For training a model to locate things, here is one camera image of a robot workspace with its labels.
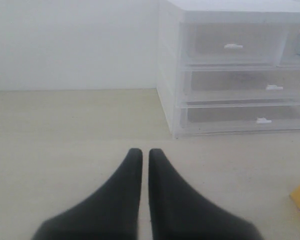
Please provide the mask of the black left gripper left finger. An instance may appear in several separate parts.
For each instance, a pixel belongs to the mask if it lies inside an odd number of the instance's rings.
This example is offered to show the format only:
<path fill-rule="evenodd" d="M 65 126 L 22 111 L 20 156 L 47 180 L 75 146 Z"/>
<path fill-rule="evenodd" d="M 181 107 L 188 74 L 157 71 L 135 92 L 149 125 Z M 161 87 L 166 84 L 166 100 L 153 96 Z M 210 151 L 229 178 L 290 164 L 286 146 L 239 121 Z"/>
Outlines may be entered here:
<path fill-rule="evenodd" d="M 113 175 L 92 195 L 44 221 L 34 240 L 136 240 L 143 153 L 131 148 Z"/>

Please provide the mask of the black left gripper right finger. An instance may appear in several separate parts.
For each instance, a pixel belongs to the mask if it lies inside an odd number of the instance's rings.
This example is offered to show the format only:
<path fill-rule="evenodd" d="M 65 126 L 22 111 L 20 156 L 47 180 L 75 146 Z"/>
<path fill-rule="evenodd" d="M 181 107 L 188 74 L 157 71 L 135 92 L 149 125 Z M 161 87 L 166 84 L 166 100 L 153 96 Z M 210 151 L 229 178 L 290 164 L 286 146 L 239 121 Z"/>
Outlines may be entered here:
<path fill-rule="evenodd" d="M 252 223 L 199 194 L 159 148 L 149 151 L 148 200 L 154 240 L 263 239 Z"/>

